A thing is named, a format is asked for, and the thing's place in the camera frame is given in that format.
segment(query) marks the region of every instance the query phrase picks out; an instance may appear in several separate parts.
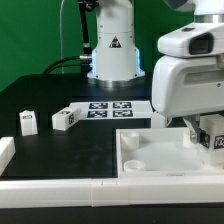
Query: small white block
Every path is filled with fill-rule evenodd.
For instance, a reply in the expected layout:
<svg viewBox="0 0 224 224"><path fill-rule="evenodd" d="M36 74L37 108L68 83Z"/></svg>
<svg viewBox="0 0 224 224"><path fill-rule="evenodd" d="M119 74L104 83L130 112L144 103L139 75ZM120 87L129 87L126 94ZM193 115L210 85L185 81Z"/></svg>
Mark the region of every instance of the small white block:
<svg viewBox="0 0 224 224"><path fill-rule="evenodd" d="M65 107L63 110L52 116L53 129L66 131L79 121L82 110L79 107Z"/></svg>
<svg viewBox="0 0 224 224"><path fill-rule="evenodd" d="M37 121L34 111L24 111L21 112L19 116L22 129L22 136L38 134Z"/></svg>
<svg viewBox="0 0 224 224"><path fill-rule="evenodd" d="M0 139L0 176L15 154L15 144L13 137Z"/></svg>

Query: green wall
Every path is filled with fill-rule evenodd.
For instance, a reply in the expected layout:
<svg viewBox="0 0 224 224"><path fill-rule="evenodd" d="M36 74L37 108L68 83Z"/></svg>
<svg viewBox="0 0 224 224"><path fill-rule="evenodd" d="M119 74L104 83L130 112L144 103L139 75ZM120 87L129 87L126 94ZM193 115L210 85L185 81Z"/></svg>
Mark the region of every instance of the green wall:
<svg viewBox="0 0 224 224"><path fill-rule="evenodd" d="M20 76L40 74L60 59L61 1L0 0L0 91ZM63 18L64 56L79 55L82 36L77 0L66 0ZM174 12L162 0L135 0L136 45L142 52L145 71L152 71L161 56L157 51L158 38L192 19L191 13ZM94 47L94 13L88 14L88 21Z"/></svg>

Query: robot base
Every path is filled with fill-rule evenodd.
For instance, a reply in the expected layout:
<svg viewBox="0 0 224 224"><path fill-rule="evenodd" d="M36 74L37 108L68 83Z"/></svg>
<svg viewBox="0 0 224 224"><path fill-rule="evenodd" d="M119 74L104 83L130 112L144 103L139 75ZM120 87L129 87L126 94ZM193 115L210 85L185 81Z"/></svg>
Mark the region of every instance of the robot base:
<svg viewBox="0 0 224 224"><path fill-rule="evenodd" d="M142 84L144 82L145 82L145 75L141 75L134 79L123 80L123 81L100 80L97 78L88 77L88 83L105 87L105 88L125 88L129 86L134 86L137 84Z"/></svg>

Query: black table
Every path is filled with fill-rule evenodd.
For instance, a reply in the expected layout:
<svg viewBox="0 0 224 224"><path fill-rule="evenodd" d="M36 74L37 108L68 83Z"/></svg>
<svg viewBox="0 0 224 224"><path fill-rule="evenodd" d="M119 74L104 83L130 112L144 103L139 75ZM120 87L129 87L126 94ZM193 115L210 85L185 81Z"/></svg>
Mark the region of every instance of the black table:
<svg viewBox="0 0 224 224"><path fill-rule="evenodd" d="M79 121L52 130L51 116L71 102L151 99L151 74L124 89L92 86L79 74L24 76L0 93L0 136L14 136L16 155L1 181L117 177L115 130L149 128L149 119ZM33 110L38 136L22 137L19 113ZM2 209L0 223L223 223L223 204L107 208Z"/></svg>

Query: robot body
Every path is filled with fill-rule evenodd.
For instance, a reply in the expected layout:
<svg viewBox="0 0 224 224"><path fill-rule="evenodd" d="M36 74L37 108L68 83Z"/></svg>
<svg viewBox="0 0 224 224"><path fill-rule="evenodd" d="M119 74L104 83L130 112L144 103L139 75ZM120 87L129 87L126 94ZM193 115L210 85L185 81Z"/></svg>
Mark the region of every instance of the robot body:
<svg viewBox="0 0 224 224"><path fill-rule="evenodd" d="M97 8L98 44L88 80L104 87L126 87L144 79L134 44L134 15L129 0L100 0Z"/></svg>

